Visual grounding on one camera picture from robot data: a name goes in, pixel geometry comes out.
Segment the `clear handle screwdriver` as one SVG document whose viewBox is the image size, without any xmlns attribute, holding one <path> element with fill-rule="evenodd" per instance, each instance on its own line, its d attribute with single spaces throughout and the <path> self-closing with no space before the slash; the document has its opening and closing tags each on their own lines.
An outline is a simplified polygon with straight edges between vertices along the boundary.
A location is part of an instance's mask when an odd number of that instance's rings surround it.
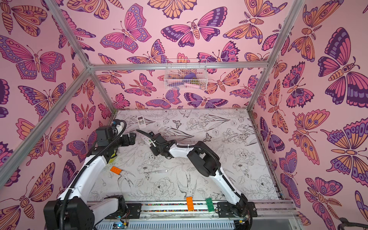
<svg viewBox="0 0 368 230">
<path fill-rule="evenodd" d="M 167 173 L 168 170 L 156 170 L 156 171 L 150 171 L 150 172 L 145 172 L 146 174 L 155 174 L 155 173 Z"/>
</svg>

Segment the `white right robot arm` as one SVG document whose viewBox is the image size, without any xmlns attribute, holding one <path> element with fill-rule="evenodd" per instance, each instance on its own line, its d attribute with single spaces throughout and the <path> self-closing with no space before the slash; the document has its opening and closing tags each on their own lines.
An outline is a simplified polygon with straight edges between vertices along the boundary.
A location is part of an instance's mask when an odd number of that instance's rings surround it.
<svg viewBox="0 0 368 230">
<path fill-rule="evenodd" d="M 148 134 L 152 143 L 150 149 L 155 156 L 162 155 L 167 159 L 186 158 L 204 177 L 211 179 L 225 195 L 234 216 L 242 218 L 242 230 L 249 230 L 253 225 L 253 208 L 247 197 L 236 188 L 225 174 L 219 156 L 204 142 L 192 145 L 181 145 L 175 140 L 167 141 L 160 133 Z"/>
</svg>

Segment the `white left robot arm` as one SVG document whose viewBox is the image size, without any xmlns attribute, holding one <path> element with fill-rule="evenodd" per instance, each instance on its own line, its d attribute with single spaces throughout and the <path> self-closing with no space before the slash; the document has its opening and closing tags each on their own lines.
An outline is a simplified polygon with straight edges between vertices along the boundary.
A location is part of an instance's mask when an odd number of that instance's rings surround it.
<svg viewBox="0 0 368 230">
<path fill-rule="evenodd" d="M 44 207 L 47 230 L 94 230 L 111 214 L 125 215 L 126 203 L 122 195 L 113 195 L 88 206 L 88 196 L 100 174 L 118 148 L 135 144 L 136 134 L 125 134 L 127 123 L 114 120 L 112 125 L 96 130 L 97 140 L 88 151 L 86 162 L 72 183 L 54 201 Z"/>
</svg>

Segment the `large white remote control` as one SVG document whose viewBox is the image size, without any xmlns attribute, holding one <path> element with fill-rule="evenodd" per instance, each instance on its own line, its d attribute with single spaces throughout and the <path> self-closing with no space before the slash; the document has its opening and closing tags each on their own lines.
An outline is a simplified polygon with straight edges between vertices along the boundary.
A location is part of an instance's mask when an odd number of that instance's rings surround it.
<svg viewBox="0 0 368 230">
<path fill-rule="evenodd" d="M 151 146 L 153 141 L 151 140 L 151 138 L 145 136 L 145 135 L 142 135 L 141 136 L 142 140 L 148 145 L 148 146 Z"/>
</svg>

